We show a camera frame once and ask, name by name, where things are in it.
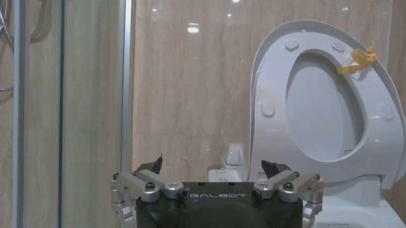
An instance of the toilet lid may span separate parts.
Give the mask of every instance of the toilet lid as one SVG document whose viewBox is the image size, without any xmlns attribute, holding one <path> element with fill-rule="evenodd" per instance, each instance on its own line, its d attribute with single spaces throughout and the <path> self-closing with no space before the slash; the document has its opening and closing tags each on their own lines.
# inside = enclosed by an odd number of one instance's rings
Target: toilet lid
<svg viewBox="0 0 406 228">
<path fill-rule="evenodd" d="M 375 61 L 336 74 L 355 48 L 364 50 L 343 31 L 308 20 L 264 39 L 250 76 L 250 180 L 260 160 L 317 172 L 327 183 L 375 174 L 389 188 L 403 176 L 403 111 L 387 72 Z"/>
</svg>

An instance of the shower hose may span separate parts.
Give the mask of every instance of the shower hose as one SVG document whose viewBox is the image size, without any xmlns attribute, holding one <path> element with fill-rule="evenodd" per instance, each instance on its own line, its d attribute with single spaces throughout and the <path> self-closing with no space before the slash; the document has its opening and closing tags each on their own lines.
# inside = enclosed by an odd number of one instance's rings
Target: shower hose
<svg viewBox="0 0 406 228">
<path fill-rule="evenodd" d="M 13 0 L 0 0 L 0 35 L 5 35 L 6 43 L 13 52 L 13 35 L 10 34 L 11 1 Z M 45 16 L 50 12 L 50 1 L 49 0 L 39 0 L 39 1 L 41 1 L 39 15 L 37 19 L 35 28 L 30 34 L 30 39 L 29 39 L 30 43 L 35 43 L 39 40 L 42 40 L 50 29 L 50 24 L 47 24 L 47 26 L 43 26 Z M 0 92 L 10 92 L 10 91 L 13 91 L 11 86 L 0 87 Z"/>
</svg>

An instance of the yellow plastic tie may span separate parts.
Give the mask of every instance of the yellow plastic tie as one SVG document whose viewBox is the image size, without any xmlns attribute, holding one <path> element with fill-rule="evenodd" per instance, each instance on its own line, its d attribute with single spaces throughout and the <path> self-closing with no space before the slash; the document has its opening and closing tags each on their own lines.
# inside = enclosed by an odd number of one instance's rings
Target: yellow plastic tie
<svg viewBox="0 0 406 228">
<path fill-rule="evenodd" d="M 357 70 L 361 70 L 368 65 L 371 65 L 372 62 L 376 60 L 375 48 L 368 47 L 367 52 L 355 49 L 351 53 L 351 56 L 352 56 L 352 60 L 357 63 L 357 65 L 337 68 L 336 72 L 339 75 L 355 73 Z"/>
</svg>

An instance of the metal pipe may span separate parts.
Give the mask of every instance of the metal pipe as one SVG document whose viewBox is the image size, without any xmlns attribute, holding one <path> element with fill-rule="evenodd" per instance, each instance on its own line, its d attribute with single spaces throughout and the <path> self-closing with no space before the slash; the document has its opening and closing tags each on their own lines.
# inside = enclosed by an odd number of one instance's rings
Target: metal pipe
<svg viewBox="0 0 406 228">
<path fill-rule="evenodd" d="M 11 8 L 11 0 L 2 0 L 0 2 L 0 33 L 3 32 L 5 37 L 6 37 L 6 42 L 10 46 L 11 52 L 13 52 L 13 36 L 9 31 L 9 17 L 10 17 L 10 8 Z M 46 36 L 46 34 L 50 31 L 50 22 L 47 20 L 47 27 L 43 29 L 43 23 L 45 23 L 45 14 L 50 12 L 50 1 L 49 0 L 42 0 L 41 1 L 41 7 L 39 7 L 39 15 L 37 19 L 37 25 L 35 28 L 30 34 L 29 37 L 29 42 L 34 43 L 42 40 L 42 38 Z M 0 92 L 11 92 L 13 87 L 3 87 L 0 88 Z"/>
</svg>

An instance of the beige marble wall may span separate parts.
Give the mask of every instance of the beige marble wall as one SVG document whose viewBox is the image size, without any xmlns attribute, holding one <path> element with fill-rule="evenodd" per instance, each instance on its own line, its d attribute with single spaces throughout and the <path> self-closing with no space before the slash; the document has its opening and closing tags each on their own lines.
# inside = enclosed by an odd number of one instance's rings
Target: beige marble wall
<svg viewBox="0 0 406 228">
<path fill-rule="evenodd" d="M 23 227 L 57 226 L 57 140 L 61 4 L 46 1 L 45 37 L 29 44 L 23 96 Z M 30 0 L 30 28 L 41 2 Z"/>
<path fill-rule="evenodd" d="M 205 180 L 228 143 L 246 149 L 250 65 L 280 23 L 337 26 L 385 63 L 389 13 L 389 0 L 137 1 L 133 168 L 162 154 L 162 175 Z"/>
<path fill-rule="evenodd" d="M 122 26 L 118 2 L 66 1 L 62 227 L 117 227 L 109 182 L 118 171 Z"/>
<path fill-rule="evenodd" d="M 0 36 L 0 87 L 13 84 L 13 54 Z M 0 227 L 11 227 L 13 197 L 13 94 L 0 93 Z"/>
</svg>

